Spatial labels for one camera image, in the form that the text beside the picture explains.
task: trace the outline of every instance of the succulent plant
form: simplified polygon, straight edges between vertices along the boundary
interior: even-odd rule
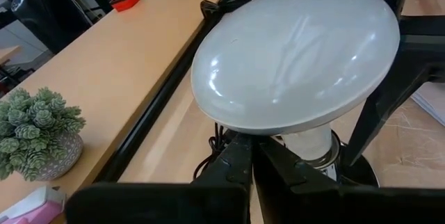
[[[86,121],[79,107],[65,105],[62,95],[48,88],[33,97],[16,88],[0,101],[0,180],[19,171],[33,181],[51,158],[66,156],[58,137],[79,133]]]

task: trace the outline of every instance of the lamp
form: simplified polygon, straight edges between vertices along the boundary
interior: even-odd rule
[[[336,143],[329,122],[378,87],[399,42],[384,0],[254,0],[200,45],[193,94],[226,128],[280,135],[305,161],[320,161]]]

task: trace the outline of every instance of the plant pot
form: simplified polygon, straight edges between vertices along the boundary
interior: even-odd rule
[[[77,162],[82,153],[83,141],[78,134],[61,134],[58,140],[67,150],[64,159],[51,158],[39,171],[35,180],[50,181],[64,175]]]

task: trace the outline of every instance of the black cable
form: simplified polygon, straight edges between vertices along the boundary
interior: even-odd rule
[[[202,172],[206,170],[215,160],[220,156],[225,147],[227,146],[229,139],[224,136],[224,127],[218,126],[218,123],[215,123],[215,136],[209,138],[209,145],[211,148],[211,154],[197,166],[195,172],[193,173],[193,179],[196,179],[197,174],[202,168]]]

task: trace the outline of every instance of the red container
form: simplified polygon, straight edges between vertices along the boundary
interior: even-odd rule
[[[123,10],[127,10],[133,7],[140,0],[111,0],[110,4],[114,7],[118,12]]]

